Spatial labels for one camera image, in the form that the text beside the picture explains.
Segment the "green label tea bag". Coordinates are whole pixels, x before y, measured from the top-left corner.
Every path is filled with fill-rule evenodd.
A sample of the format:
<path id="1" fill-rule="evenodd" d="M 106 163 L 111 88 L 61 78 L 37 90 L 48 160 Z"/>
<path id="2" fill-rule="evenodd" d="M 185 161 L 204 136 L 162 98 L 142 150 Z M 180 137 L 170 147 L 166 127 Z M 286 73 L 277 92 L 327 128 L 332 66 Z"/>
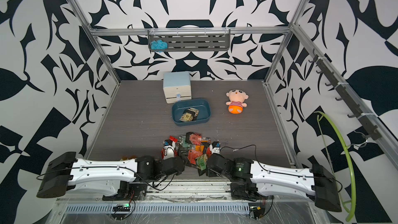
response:
<path id="1" fill-rule="evenodd" d="M 195 158 L 196 166 L 197 166 L 197 168 L 200 171 L 206 170 L 206 168 L 207 168 L 207 160 L 208 160 L 207 154 L 203 154 L 203 155 L 198 156 L 198 157 Z"/>

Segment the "red circle label tea bag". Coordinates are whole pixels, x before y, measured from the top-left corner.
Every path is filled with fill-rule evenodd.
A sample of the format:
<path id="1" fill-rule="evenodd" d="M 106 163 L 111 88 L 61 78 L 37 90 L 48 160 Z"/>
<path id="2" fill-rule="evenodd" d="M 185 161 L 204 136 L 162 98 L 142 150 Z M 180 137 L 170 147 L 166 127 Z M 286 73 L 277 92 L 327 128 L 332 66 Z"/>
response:
<path id="1" fill-rule="evenodd" d="M 196 165 L 196 158 L 198 158 L 202 155 L 203 155 L 202 151 L 190 149 L 188 152 L 188 156 L 187 156 L 188 162 L 190 164 Z"/>

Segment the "orange label blue tea bag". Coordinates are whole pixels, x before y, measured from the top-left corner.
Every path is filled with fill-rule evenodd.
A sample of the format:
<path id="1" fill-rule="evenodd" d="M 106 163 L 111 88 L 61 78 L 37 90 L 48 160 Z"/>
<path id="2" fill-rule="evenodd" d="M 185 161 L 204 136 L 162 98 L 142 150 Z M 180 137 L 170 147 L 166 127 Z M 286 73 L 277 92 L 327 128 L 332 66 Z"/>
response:
<path id="1" fill-rule="evenodd" d="M 204 149 L 205 149 L 205 145 L 195 145 L 195 148 L 194 148 L 195 151 L 198 151 L 200 153 L 203 153 Z"/>

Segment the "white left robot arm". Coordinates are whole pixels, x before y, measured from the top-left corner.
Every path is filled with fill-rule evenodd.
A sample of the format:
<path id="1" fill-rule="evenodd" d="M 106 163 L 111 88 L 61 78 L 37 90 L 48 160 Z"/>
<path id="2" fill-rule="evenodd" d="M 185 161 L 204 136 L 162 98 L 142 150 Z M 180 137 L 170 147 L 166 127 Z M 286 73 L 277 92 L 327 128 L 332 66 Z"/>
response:
<path id="1" fill-rule="evenodd" d="M 93 161 L 66 152 L 49 162 L 37 197 L 58 198 L 67 192 L 97 193 L 105 197 L 124 196 L 130 185 L 155 187 L 157 181 L 184 171 L 181 157 L 158 160 L 152 156 L 121 161 Z"/>

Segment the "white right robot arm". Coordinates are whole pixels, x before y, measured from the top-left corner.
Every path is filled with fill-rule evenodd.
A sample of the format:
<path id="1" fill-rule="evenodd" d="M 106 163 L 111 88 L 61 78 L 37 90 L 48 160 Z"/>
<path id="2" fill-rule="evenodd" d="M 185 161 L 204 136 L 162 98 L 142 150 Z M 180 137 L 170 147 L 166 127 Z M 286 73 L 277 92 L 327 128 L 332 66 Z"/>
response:
<path id="1" fill-rule="evenodd" d="M 310 169 L 292 169 L 246 158 L 230 160 L 216 153 L 207 160 L 207 175 L 227 178 L 236 199 L 291 196 L 309 199 L 326 211 L 342 211 L 335 177 L 318 164 Z"/>

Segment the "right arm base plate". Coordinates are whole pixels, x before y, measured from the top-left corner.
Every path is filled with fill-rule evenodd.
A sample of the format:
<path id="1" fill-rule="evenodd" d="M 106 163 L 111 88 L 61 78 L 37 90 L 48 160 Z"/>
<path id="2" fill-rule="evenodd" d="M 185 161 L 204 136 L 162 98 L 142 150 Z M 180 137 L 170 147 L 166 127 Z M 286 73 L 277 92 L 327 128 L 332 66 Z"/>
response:
<path id="1" fill-rule="evenodd" d="M 233 200 L 246 200 L 256 202 L 258 200 L 273 200 L 273 196 L 263 196 L 258 193 L 258 189 L 253 183 L 241 185 L 238 183 L 230 184 L 231 197 Z"/>

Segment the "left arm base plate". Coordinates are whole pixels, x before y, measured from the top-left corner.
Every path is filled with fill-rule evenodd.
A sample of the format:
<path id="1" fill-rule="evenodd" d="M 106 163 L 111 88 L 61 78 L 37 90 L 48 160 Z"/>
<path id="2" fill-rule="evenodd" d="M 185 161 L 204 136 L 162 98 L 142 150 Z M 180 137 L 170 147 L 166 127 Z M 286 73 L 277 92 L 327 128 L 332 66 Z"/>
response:
<path id="1" fill-rule="evenodd" d="M 142 200 L 146 196 L 147 185 L 144 183 L 127 183 L 120 182 L 120 188 L 114 196 L 103 196 L 103 201 L 127 201 L 127 200 Z"/>

